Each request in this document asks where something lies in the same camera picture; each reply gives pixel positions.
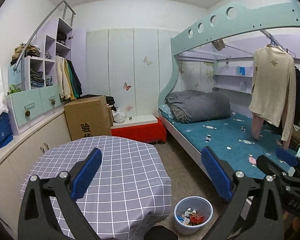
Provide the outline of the large cardboard box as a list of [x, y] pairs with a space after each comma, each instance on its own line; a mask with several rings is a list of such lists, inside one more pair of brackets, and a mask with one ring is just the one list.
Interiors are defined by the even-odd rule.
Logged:
[[72, 140], [111, 135], [105, 96], [79, 99], [67, 103], [64, 113]]

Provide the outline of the red covered bench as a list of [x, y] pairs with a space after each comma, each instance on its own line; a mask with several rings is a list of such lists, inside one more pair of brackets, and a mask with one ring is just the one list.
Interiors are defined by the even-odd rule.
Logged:
[[136, 125], [111, 130], [112, 136], [127, 138], [145, 143], [162, 142], [167, 140], [166, 128], [160, 119], [157, 123]]

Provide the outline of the grey folded duvet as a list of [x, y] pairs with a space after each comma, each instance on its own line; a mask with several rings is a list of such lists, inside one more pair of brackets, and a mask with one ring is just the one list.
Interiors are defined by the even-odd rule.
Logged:
[[229, 99], [220, 92], [185, 90], [166, 96], [166, 104], [181, 123], [225, 119], [232, 116]]

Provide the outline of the hanging clothes on rack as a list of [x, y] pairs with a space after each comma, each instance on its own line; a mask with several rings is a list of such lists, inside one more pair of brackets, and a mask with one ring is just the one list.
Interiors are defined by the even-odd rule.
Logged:
[[65, 100], [79, 99], [83, 92], [72, 62], [57, 55], [56, 74], [60, 98]]

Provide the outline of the blue shopping bag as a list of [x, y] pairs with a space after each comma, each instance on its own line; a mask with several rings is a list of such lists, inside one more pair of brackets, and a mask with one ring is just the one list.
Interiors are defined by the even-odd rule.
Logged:
[[13, 140], [10, 119], [7, 113], [0, 115], [0, 148], [5, 147]]

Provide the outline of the light blue plastic bucket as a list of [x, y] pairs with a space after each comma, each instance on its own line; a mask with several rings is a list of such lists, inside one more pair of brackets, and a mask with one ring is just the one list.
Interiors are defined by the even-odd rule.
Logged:
[[190, 196], [180, 200], [174, 208], [175, 229], [182, 235], [191, 235], [212, 218], [212, 204], [205, 198]]

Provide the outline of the white bed frame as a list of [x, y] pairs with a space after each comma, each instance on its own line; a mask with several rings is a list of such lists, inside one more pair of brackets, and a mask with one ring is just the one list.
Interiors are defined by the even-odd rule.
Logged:
[[201, 153], [161, 113], [159, 113], [159, 119], [165, 128], [171, 133], [174, 139], [181, 145], [181, 147], [188, 153], [192, 160], [210, 179], [210, 176], [208, 175], [208, 172], [202, 163]]

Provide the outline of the grey checked tablecloth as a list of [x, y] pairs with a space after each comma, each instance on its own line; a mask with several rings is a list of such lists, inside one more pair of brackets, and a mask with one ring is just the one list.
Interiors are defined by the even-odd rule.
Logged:
[[102, 164], [78, 207], [101, 239], [143, 239], [172, 208], [171, 179], [151, 144], [104, 135], [57, 146], [36, 160], [21, 194], [31, 175], [54, 178], [94, 148], [101, 150]]

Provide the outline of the teal bed mattress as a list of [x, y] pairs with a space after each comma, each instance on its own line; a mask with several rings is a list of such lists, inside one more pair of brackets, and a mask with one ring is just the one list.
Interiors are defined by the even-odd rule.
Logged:
[[211, 147], [217, 157], [227, 161], [233, 170], [241, 170], [253, 178], [263, 178], [264, 173], [256, 167], [256, 159], [260, 155], [267, 156], [285, 172], [290, 169], [284, 160], [276, 156], [281, 136], [269, 125], [262, 126], [260, 139], [255, 140], [250, 133], [252, 120], [236, 112], [225, 119], [184, 124], [176, 120], [168, 105], [161, 105], [159, 111], [194, 148], [201, 151], [205, 146]]

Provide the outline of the white plastic bag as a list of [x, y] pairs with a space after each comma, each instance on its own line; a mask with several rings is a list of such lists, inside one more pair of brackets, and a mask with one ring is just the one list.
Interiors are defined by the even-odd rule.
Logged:
[[123, 110], [121, 110], [120, 108], [116, 108], [116, 110], [112, 111], [112, 113], [113, 113], [113, 120], [115, 123], [121, 124], [125, 122], [127, 116]]

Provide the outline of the person's black trouser leg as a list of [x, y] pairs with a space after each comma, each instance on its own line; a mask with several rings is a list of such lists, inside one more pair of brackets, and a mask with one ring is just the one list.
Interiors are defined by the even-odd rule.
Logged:
[[159, 225], [152, 227], [145, 234], [144, 240], [178, 240], [178, 235], [170, 229]]

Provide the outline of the lilac shelf cabinet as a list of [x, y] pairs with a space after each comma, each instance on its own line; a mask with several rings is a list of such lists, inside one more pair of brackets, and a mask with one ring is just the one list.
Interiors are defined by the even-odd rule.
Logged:
[[64, 19], [46, 22], [32, 40], [40, 55], [28, 55], [16, 72], [9, 70], [11, 92], [6, 100], [14, 135], [20, 135], [61, 107], [56, 56], [71, 59], [72, 38], [72, 26]]

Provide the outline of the beige hanging sweater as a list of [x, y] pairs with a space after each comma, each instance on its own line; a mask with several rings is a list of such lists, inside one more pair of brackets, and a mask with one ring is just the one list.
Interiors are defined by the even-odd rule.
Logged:
[[263, 122], [282, 124], [281, 140], [288, 149], [294, 125], [296, 73], [294, 59], [280, 46], [266, 45], [254, 53], [249, 110], [253, 114], [251, 135], [260, 138]]

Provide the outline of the red snack bag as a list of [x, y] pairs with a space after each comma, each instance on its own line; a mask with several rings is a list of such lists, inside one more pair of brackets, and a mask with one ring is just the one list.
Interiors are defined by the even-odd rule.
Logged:
[[204, 216], [203, 215], [200, 215], [198, 213], [190, 214], [190, 222], [189, 222], [190, 226], [200, 225], [200, 224], [203, 224], [203, 222], [204, 222]]

